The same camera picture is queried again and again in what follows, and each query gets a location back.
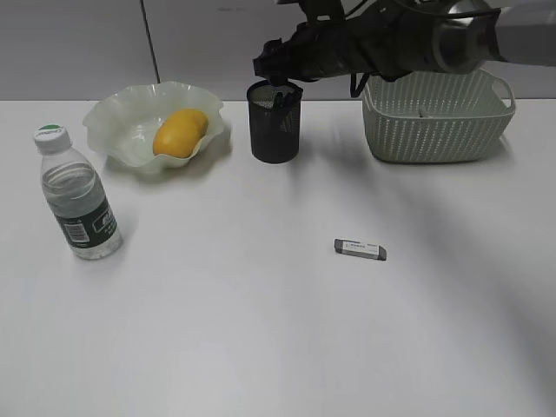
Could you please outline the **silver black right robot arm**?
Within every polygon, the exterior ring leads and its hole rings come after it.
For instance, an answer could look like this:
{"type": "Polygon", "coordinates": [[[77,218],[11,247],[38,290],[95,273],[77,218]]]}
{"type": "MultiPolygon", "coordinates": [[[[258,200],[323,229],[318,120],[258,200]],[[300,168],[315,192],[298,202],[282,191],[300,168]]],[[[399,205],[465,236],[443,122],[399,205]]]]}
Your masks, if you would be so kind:
{"type": "Polygon", "coordinates": [[[278,85],[337,76],[396,81],[413,72],[468,74],[485,62],[555,64],[555,3],[493,7],[488,1],[300,1],[306,20],[264,44],[256,76],[278,85]]]}

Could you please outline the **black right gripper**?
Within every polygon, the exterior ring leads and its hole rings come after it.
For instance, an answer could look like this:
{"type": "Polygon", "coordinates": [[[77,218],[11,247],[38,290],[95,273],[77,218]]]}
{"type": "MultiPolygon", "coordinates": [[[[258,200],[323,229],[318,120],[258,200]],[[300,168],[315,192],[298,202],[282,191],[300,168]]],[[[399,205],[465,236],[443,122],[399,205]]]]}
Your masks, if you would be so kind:
{"type": "Polygon", "coordinates": [[[369,61],[356,35],[356,22],[347,20],[341,1],[296,1],[306,20],[287,40],[264,43],[253,60],[256,76],[273,85],[287,80],[313,83],[321,79],[367,74],[369,61]]]}

